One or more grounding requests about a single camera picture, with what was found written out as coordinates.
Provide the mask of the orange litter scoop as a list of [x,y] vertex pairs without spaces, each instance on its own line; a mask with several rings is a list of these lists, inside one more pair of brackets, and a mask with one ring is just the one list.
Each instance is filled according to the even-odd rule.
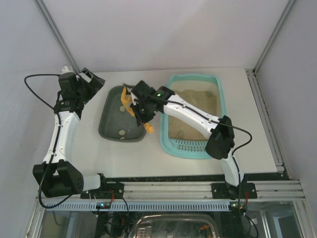
[[[123,86],[123,90],[121,93],[121,102],[124,106],[124,108],[127,110],[127,112],[132,116],[135,117],[135,114],[131,108],[132,105],[132,97],[130,96],[128,92],[128,88],[126,86]],[[143,127],[145,128],[146,132],[153,133],[154,128],[149,123],[144,123]]]

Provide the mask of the grey plastic bin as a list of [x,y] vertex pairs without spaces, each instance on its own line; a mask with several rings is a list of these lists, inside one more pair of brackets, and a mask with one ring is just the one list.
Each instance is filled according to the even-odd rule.
[[[116,142],[139,142],[147,134],[143,126],[137,126],[136,119],[126,110],[121,112],[121,93],[123,86],[115,86],[110,89],[101,114],[99,123],[99,135]],[[119,135],[119,131],[124,130],[125,135]]]

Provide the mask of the teal litter box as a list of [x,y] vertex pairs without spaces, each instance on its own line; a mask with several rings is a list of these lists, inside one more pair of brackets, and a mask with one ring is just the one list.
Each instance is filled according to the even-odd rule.
[[[217,116],[226,115],[226,106],[220,79],[215,75],[178,74],[170,78],[167,88],[188,103]],[[162,114],[160,116],[160,144],[172,156],[189,159],[209,159],[205,152],[207,139],[183,121]]]

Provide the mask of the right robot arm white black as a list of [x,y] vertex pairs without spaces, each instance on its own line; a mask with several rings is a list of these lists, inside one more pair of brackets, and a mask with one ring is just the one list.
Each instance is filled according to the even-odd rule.
[[219,160],[225,182],[238,187],[244,174],[234,158],[234,127],[227,116],[221,118],[204,112],[182,99],[173,90],[162,86],[158,90],[144,81],[136,85],[124,84],[121,101],[126,110],[136,118],[138,126],[153,132],[149,122],[157,112],[175,117],[196,129],[208,141],[205,151],[213,159]]

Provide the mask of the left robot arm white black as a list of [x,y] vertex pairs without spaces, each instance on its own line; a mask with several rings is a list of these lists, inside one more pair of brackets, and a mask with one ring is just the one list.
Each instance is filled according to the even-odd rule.
[[54,130],[42,163],[33,167],[33,176],[46,197],[80,194],[98,189],[102,174],[85,175],[71,162],[75,132],[85,105],[105,84],[87,68],[81,71],[90,81],[64,67],[58,75],[60,90],[53,107]]

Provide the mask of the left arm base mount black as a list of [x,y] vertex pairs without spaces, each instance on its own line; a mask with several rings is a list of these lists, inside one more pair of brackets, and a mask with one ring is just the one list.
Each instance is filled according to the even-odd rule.
[[104,181],[101,187],[80,194],[81,199],[112,199],[119,198],[124,193],[124,184],[117,181]]

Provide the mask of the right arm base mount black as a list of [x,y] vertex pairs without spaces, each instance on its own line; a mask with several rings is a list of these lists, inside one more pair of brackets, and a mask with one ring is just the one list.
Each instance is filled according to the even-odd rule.
[[211,192],[213,199],[231,199],[238,198],[256,199],[258,197],[254,183],[242,182],[239,186],[229,185],[226,182],[212,183]]

